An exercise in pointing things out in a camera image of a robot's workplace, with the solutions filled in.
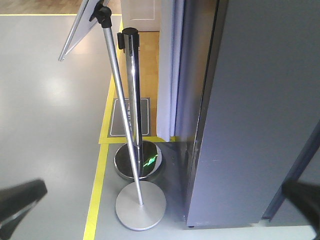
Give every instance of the white door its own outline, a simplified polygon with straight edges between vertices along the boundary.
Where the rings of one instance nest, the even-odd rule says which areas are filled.
[[[124,28],[135,28],[139,32],[159,32],[161,0],[121,0]]]

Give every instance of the black clamp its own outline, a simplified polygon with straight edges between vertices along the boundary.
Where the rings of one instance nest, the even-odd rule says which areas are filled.
[[[89,21],[97,19],[98,23],[101,24],[103,29],[111,28],[111,9],[107,6],[104,6],[104,0],[100,0],[94,7],[93,14],[91,15]]]
[[[128,35],[129,38],[134,38],[135,40],[133,41],[134,44],[137,44],[138,47],[140,47],[140,37],[138,34],[138,30],[136,28],[133,27],[127,27],[125,29],[122,30],[122,32],[118,32],[116,34],[117,38],[118,38],[118,47],[120,50],[123,49],[123,51],[125,50],[126,46],[125,46],[125,35]]]

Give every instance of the stanchion base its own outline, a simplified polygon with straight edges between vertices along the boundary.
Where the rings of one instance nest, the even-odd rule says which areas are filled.
[[[150,177],[154,174],[162,163],[160,148],[150,141],[143,141],[143,174],[140,179]],[[117,173],[126,180],[134,180],[132,173],[128,145],[124,144],[118,149],[114,157],[114,166]]]
[[[136,184],[130,183],[119,193],[115,211],[120,222],[134,231],[156,226],[163,218],[167,201],[164,192],[152,182],[140,181],[143,205],[139,205]]]

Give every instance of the chrome stanchion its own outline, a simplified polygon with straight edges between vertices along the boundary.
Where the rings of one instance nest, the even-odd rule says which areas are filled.
[[[119,32],[117,37],[119,48],[125,52],[133,148],[137,156],[138,175],[143,179],[151,176],[160,167],[162,155],[154,143],[143,141],[142,138],[138,30],[128,27]],[[114,157],[115,168],[125,179],[133,179],[129,159],[128,145],[125,144]]]
[[[167,202],[163,191],[157,185],[148,181],[140,182],[139,180],[136,164],[137,154],[130,131],[125,96],[111,30],[111,10],[103,6],[103,0],[97,3],[91,16],[91,19],[93,18],[97,18],[103,28],[116,92],[121,106],[121,115],[134,178],[134,182],[124,187],[119,193],[115,203],[115,211],[121,223],[127,228],[143,231],[154,227],[160,222],[165,214]]]

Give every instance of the wooden floor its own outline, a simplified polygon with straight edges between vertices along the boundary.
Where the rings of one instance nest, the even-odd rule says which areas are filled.
[[[76,14],[82,0],[0,0],[0,14]],[[121,14],[120,0],[110,0],[113,14]]]
[[[140,67],[140,95],[150,98],[151,135],[157,136],[157,100],[159,78],[159,32],[139,32],[139,67]],[[126,55],[121,52],[119,68],[123,83],[124,95],[128,97],[128,78],[126,69]]]

